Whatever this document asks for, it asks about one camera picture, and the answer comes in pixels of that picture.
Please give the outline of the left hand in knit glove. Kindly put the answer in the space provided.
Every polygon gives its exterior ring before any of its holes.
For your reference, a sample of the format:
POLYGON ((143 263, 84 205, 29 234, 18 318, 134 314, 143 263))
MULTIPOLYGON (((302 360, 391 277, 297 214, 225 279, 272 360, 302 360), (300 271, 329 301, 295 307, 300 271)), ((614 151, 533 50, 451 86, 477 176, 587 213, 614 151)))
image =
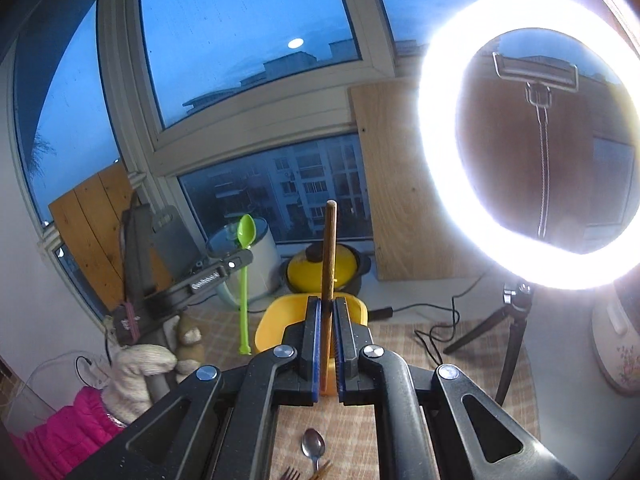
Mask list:
POLYGON ((204 330, 183 313, 163 326, 169 347, 160 344, 136 344, 117 353, 108 385, 101 392, 107 416, 125 427, 152 408, 154 400, 146 380, 174 373, 180 384, 195 372, 205 359, 202 344, 204 330))

